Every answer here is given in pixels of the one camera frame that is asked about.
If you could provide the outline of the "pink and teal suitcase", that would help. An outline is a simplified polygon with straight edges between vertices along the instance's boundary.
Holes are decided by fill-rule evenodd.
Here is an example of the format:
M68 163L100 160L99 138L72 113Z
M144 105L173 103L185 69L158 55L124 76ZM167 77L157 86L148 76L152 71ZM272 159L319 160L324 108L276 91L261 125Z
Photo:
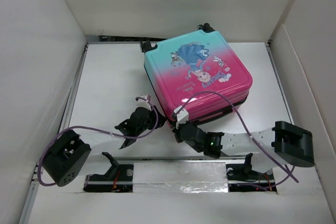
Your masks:
M174 110L185 106L188 119L203 124L244 103L253 78L228 42L208 23L188 34L152 45L140 43L144 68L158 102L173 125Z

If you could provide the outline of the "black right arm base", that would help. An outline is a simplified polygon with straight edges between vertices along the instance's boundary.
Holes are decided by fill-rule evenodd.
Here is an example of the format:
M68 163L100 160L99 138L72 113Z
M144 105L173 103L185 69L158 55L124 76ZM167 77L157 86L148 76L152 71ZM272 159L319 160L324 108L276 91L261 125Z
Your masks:
M252 153L247 154L244 163L226 165L228 191L233 192L277 192L275 179L272 173L259 173L251 169Z

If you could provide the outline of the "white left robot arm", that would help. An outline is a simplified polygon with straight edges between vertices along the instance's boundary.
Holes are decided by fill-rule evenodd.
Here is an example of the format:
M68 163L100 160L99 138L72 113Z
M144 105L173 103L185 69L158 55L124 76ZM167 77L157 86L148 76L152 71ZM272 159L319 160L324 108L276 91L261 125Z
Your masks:
M156 106L136 108L115 129L119 134L88 126L71 126L59 132L43 151L37 167L37 179L44 187L68 185L78 175L100 174L105 180L117 175L117 167L105 162L97 168L89 165L90 156L111 157L114 143L124 140L120 149L147 137L166 122Z

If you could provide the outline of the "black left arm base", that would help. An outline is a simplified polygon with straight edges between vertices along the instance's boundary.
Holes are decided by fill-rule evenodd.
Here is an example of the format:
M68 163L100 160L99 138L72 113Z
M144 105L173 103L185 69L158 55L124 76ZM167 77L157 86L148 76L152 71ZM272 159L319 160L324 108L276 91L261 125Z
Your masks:
M83 190L87 193L132 193L133 164L119 164L108 152L102 152L109 161L109 169L100 174L86 176Z

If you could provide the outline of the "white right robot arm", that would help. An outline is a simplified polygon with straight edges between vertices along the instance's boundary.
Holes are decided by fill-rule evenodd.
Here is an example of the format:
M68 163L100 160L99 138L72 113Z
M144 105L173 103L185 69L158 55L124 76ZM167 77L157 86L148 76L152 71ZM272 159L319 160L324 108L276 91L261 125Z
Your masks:
M314 166L312 133L285 121L247 133L205 132L191 123L173 130L176 141L184 142L198 153L211 158L245 156L243 174L255 178L277 165L309 168Z

